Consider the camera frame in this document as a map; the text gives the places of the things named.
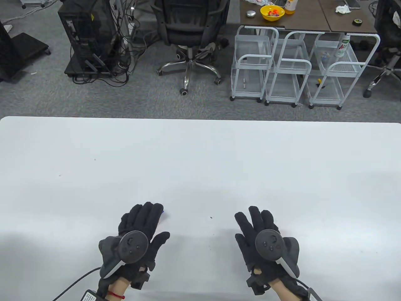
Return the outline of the person's left hand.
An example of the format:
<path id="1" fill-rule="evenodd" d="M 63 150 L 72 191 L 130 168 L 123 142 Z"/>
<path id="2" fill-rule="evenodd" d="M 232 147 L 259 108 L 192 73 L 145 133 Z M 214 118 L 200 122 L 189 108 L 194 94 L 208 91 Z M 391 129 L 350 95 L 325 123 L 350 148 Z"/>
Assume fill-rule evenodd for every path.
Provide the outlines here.
<path id="1" fill-rule="evenodd" d="M 155 234 L 164 211 L 159 203 L 135 205 L 121 217 L 116 236 L 99 241 L 103 264 L 96 294 L 103 300 L 122 300 L 131 286 L 140 290 L 156 266 L 156 255 L 170 237 Z"/>

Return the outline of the person's right hand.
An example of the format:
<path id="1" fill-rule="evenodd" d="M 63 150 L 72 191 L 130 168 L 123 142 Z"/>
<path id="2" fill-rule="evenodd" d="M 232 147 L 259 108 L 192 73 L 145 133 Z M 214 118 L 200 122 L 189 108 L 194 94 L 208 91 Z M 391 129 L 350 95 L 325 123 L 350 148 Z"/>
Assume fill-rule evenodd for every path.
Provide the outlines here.
<path id="1" fill-rule="evenodd" d="M 243 212 L 234 215 L 241 233 L 235 234 L 235 239 L 242 252 L 245 265 L 251 276 L 247 284 L 255 295 L 263 295 L 266 290 L 273 289 L 281 301 L 306 301 L 307 290 L 298 285 L 282 265 L 265 260 L 256 250 L 255 239 L 259 232 L 269 229 L 279 232 L 274 224 L 270 211 L 259 211 L 256 206 L 249 207 L 252 222 L 250 223 Z"/>

